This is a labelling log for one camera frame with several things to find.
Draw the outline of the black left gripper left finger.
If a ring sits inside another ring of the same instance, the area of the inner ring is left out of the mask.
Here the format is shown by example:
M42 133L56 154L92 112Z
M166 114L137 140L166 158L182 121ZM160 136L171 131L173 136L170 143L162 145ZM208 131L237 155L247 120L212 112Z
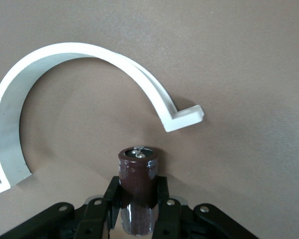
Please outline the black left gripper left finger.
M21 223L0 239L109 239L120 210L120 183L114 176L103 196L79 208L61 202Z

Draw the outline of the white curved pipe clamp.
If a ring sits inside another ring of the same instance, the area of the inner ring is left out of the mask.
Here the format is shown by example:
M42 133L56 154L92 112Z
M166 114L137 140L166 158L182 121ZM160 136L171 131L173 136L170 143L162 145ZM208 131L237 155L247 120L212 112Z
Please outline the white curved pipe clamp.
M53 67L69 60L98 58L131 77L153 105L166 132L203 121L204 111L195 105L178 111L161 83L142 65L100 46L65 42L37 49L20 59L0 83L0 193L31 175L20 143L20 115L36 81Z

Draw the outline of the long brown electrolytic capacitor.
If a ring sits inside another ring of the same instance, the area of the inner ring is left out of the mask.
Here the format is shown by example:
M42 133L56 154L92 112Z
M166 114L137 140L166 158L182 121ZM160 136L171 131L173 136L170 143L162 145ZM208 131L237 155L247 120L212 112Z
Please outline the long brown electrolytic capacitor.
M133 236L146 236L158 217L158 153L134 146L122 150L118 158L123 229Z

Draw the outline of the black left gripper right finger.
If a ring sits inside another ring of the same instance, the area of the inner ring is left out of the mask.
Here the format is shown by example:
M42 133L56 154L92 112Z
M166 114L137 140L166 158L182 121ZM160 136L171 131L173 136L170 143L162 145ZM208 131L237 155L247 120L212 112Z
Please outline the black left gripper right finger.
M166 177L158 177L157 199L152 239L259 239L212 204L183 205L170 196Z

